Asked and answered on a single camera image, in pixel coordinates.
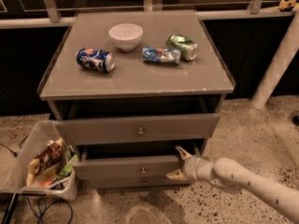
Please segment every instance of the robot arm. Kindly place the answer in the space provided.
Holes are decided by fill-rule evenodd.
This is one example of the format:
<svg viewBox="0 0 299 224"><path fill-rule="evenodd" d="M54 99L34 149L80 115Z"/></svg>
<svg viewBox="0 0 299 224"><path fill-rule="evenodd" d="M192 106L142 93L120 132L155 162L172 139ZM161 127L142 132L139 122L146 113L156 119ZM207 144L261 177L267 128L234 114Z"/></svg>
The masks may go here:
<svg viewBox="0 0 299 224"><path fill-rule="evenodd" d="M182 170L166 176L174 180L205 181L230 193L245 189L294 223L299 223L299 191L256 175L236 161L220 158L215 162L192 156L177 147L185 161Z"/></svg>

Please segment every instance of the green can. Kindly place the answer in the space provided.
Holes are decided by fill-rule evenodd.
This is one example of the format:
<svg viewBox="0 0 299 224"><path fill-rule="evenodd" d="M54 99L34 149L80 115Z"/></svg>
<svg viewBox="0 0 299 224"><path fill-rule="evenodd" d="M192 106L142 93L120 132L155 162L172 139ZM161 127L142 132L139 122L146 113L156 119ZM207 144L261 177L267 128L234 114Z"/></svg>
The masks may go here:
<svg viewBox="0 0 299 224"><path fill-rule="evenodd" d="M197 44L181 34L171 34L166 39L166 45L170 49L179 49L180 56L186 61L194 60L197 55Z"/></svg>

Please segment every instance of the white plastic bin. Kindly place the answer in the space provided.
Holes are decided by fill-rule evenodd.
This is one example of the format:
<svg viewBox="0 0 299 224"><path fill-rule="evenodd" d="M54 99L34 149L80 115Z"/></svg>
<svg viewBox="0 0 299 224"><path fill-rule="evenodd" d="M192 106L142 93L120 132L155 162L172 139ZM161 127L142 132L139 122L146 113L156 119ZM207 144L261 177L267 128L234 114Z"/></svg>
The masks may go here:
<svg viewBox="0 0 299 224"><path fill-rule="evenodd" d="M42 120L36 123L33 130L24 141L21 153L16 159L12 170L8 170L7 180L1 182L0 192L19 193L26 196L44 196L47 198L63 198L73 201L78 193L78 179L72 171L70 182L63 190L26 187L27 165L47 145L49 140L57 140L61 136L52 120Z"/></svg>

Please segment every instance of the white pole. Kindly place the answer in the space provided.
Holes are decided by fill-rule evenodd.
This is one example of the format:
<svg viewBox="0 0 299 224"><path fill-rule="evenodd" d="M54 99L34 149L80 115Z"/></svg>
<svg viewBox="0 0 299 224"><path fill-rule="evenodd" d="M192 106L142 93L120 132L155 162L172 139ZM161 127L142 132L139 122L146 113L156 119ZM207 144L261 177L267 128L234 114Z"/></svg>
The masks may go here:
<svg viewBox="0 0 299 224"><path fill-rule="evenodd" d="M299 50L299 9L297 10L292 23L284 35L279 48L273 57L263 79L251 99L254 107L262 109L271 96L276 85L287 70L292 58Z"/></svg>

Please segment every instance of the gray tabletop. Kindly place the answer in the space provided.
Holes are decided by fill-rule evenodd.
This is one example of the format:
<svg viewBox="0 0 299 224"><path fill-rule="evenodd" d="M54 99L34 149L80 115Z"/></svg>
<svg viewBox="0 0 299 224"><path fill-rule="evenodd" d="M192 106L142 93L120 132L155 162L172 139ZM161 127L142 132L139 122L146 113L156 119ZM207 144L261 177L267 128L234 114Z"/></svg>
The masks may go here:
<svg viewBox="0 0 299 224"><path fill-rule="evenodd" d="M109 29L120 23L140 25L139 46L123 52L112 44ZM197 57L178 66L145 63L144 46L166 48L165 40L180 33L198 44ZM105 75L76 62L79 49L112 51L115 69ZM42 100L99 99L184 94L229 93L234 84L222 67L201 23L193 11L80 13L40 93Z"/></svg>

